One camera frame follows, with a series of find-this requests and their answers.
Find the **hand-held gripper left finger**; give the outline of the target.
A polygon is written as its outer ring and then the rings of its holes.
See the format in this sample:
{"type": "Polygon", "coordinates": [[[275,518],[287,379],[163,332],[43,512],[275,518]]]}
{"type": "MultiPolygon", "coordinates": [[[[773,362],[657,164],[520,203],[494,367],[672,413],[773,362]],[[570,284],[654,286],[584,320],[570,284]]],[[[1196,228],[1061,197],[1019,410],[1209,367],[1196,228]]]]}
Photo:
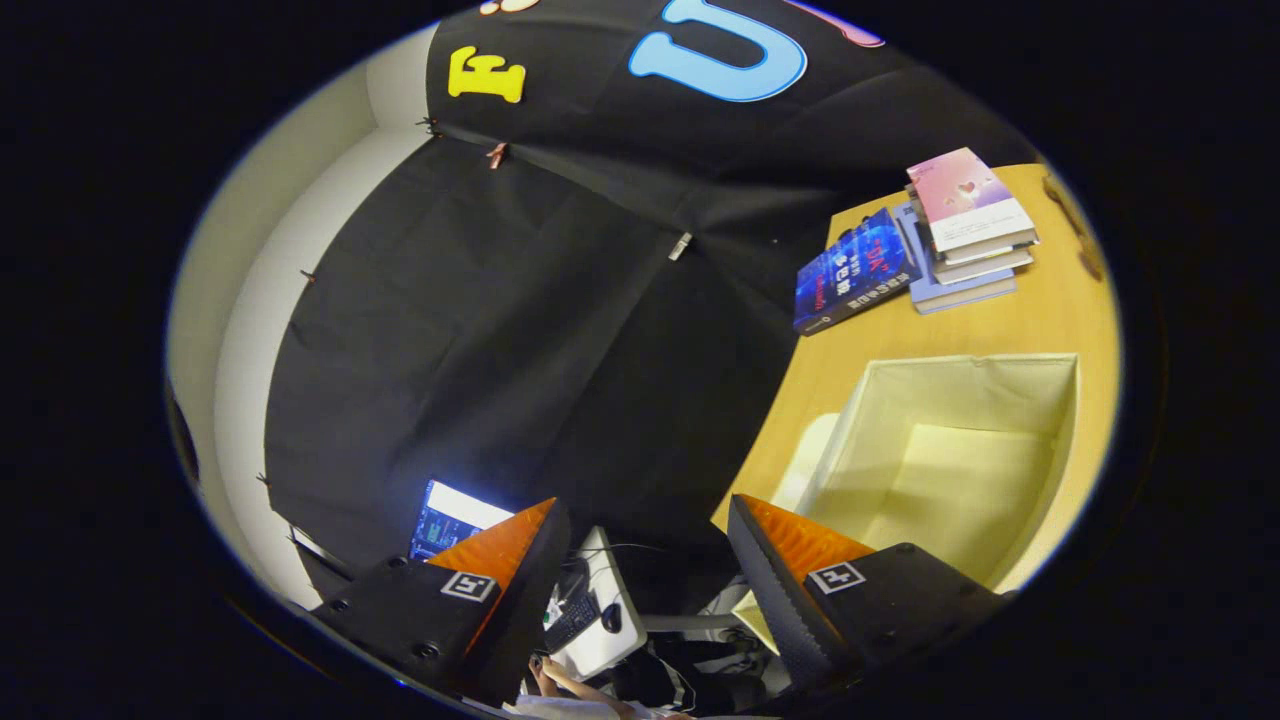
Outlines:
{"type": "Polygon", "coordinates": [[[499,706],[541,647],[570,536],[547,498],[426,561],[388,557],[310,614],[416,685],[499,706]]]}

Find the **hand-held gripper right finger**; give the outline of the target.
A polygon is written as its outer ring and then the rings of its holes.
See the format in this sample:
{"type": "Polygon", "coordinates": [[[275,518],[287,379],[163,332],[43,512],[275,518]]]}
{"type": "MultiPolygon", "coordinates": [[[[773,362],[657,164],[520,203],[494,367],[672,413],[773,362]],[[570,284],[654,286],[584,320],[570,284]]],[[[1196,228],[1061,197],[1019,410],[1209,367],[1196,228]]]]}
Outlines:
{"type": "Polygon", "coordinates": [[[795,688],[829,689],[923,660],[1011,601],[918,544],[873,550],[750,495],[728,539],[795,688]]]}

